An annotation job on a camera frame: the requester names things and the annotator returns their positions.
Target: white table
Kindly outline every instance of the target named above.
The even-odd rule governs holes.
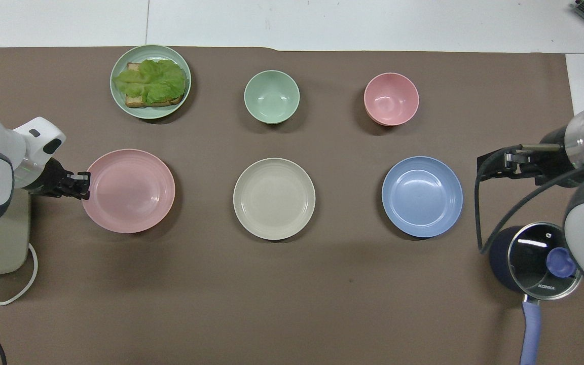
[[[579,113],[584,21],[572,5],[572,0],[0,0],[0,47],[563,53]]]

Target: white cable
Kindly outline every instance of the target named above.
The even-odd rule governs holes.
[[[10,298],[7,301],[0,301],[0,305],[7,305],[17,300],[20,296],[26,293],[28,288],[30,288],[30,285],[33,284],[33,282],[35,281],[35,276],[37,276],[38,274],[38,255],[35,253],[35,249],[33,249],[33,245],[31,245],[30,243],[28,243],[28,249],[30,249],[30,254],[33,256],[33,275],[30,276],[30,280],[28,281],[28,284],[26,284],[24,289],[17,293],[17,295],[15,295],[13,298]]]

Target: blue plate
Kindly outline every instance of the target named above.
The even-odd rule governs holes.
[[[463,189],[446,164],[427,156],[409,157],[387,173],[382,205],[404,233],[434,237],[450,229],[463,208]]]

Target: toast slice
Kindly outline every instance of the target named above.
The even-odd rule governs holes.
[[[128,62],[128,69],[139,71],[139,64],[137,64],[136,62]],[[143,101],[141,95],[137,97],[129,97],[128,95],[125,95],[125,105],[128,106],[128,108],[144,108],[146,106],[150,107],[169,106],[179,104],[181,98],[183,97],[184,97],[183,95],[180,95],[176,99],[170,99],[164,102],[153,102],[152,104],[148,104]]]

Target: sandwich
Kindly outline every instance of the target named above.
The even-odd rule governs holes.
[[[127,69],[112,81],[125,93],[125,105],[130,108],[178,104],[186,90],[186,76],[171,60],[128,62]]]

